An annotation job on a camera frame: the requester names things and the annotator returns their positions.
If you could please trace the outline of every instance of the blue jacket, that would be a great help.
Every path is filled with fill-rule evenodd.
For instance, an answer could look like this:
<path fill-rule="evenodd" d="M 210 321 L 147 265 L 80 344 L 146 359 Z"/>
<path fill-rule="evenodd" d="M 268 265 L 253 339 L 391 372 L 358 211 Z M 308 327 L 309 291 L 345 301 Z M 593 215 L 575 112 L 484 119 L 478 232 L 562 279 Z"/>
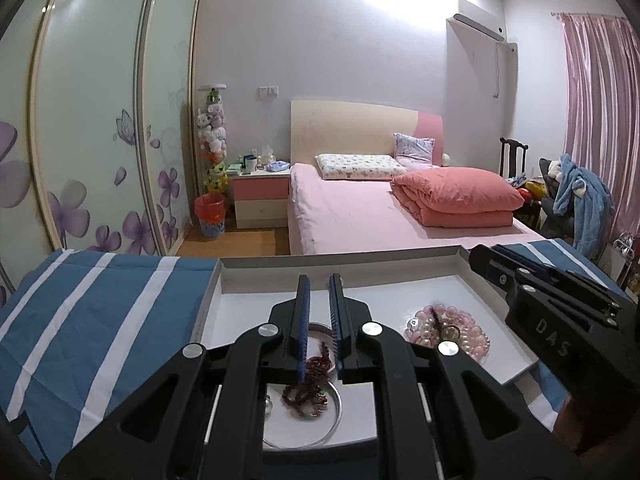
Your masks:
<path fill-rule="evenodd" d="M 574 200 L 574 247 L 587 258 L 594 258 L 609 226 L 609 219 L 615 213 L 611 193 L 596 174 L 578 167 L 569 155 L 560 157 L 560 171 L 562 180 L 554 202 L 554 213 L 563 215 L 569 200 Z M 584 196 L 575 196 L 574 191 L 582 188 L 585 188 Z"/>

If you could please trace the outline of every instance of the folded comforter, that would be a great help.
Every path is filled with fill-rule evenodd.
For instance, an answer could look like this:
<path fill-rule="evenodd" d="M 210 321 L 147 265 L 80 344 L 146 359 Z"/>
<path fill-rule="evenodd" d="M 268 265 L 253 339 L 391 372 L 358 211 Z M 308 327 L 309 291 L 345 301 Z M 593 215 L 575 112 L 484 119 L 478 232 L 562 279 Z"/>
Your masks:
<path fill-rule="evenodd" d="M 425 227 L 505 227 L 524 203 L 498 174 L 476 168 L 410 171 L 395 177 L 398 201 Z"/>

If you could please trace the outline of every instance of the chair back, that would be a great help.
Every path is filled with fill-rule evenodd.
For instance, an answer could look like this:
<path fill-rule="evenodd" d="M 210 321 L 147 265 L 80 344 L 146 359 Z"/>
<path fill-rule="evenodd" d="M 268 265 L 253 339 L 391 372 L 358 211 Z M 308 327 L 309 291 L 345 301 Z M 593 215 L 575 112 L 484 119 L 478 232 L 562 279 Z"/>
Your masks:
<path fill-rule="evenodd" d="M 516 156 L 518 155 L 518 148 L 522 148 L 522 171 L 520 173 L 525 172 L 525 160 L 527 158 L 527 150 L 529 149 L 528 144 L 522 144 L 514 139 L 505 139 L 504 137 L 500 137 L 500 142 L 502 143 L 502 151 L 500 152 L 500 176 L 503 175 L 504 171 L 504 147 L 505 145 L 509 145 L 509 173 L 508 178 L 512 178 L 516 176 L 516 172 L 518 168 L 516 166 Z"/>

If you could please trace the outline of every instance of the white pillow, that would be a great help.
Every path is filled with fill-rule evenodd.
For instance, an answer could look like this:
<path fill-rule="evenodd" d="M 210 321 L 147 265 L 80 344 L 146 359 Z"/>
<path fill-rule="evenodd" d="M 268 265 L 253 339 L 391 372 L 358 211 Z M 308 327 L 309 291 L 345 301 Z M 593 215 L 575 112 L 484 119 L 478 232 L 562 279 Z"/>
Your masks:
<path fill-rule="evenodd" d="M 428 170 L 433 167 L 433 145 L 435 139 L 416 139 L 403 134 L 394 134 L 396 138 L 395 159 L 407 171 Z"/>
<path fill-rule="evenodd" d="M 316 161 L 325 180 L 392 180 L 406 171 L 389 155 L 322 153 Z"/>

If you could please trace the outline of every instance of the air conditioner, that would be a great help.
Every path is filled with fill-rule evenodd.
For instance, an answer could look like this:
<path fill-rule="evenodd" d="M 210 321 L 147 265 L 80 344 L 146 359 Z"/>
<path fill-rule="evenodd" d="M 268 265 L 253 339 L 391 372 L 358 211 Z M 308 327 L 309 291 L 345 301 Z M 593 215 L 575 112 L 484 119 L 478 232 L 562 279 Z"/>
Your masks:
<path fill-rule="evenodd" d="M 448 21 L 464 23 L 493 38 L 495 41 L 502 42 L 505 39 L 504 27 L 500 23 L 500 20 L 486 10 L 466 0 L 458 0 L 458 12 L 449 18 Z"/>

